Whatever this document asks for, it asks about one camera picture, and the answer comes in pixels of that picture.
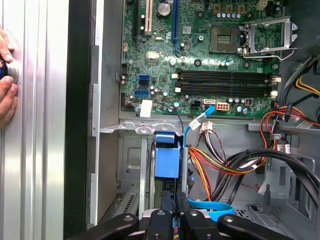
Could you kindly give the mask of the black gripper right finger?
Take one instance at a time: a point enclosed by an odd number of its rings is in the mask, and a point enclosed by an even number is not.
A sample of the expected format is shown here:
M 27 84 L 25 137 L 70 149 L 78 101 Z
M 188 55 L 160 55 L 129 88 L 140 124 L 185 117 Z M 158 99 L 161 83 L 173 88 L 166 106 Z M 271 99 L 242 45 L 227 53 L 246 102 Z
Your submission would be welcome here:
M 191 209 L 187 195 L 176 193 L 181 240 L 289 240 L 290 237 L 234 214 L 224 214 L 215 222 L 203 211 Z

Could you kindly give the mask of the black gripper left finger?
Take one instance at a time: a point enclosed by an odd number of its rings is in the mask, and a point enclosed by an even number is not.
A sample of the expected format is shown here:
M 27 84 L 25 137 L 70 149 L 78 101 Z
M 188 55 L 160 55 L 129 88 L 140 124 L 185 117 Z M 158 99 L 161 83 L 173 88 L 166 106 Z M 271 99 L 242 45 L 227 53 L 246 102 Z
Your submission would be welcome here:
M 122 213 L 87 230 L 88 240 L 172 240 L 173 203 L 169 191 L 160 193 L 159 209 L 148 209 L 139 219 Z

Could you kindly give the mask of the person's hand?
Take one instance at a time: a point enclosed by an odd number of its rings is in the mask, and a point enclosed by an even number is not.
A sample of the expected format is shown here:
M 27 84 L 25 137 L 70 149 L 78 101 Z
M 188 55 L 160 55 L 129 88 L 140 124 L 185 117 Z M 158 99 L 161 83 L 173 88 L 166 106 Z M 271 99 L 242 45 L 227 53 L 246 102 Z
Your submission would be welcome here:
M 0 57 L 6 64 L 14 61 L 12 56 L 14 47 L 6 32 L 0 28 Z M 18 86 L 11 76 L 0 79 L 0 129 L 4 129 L 15 114 L 18 97 L 16 96 Z

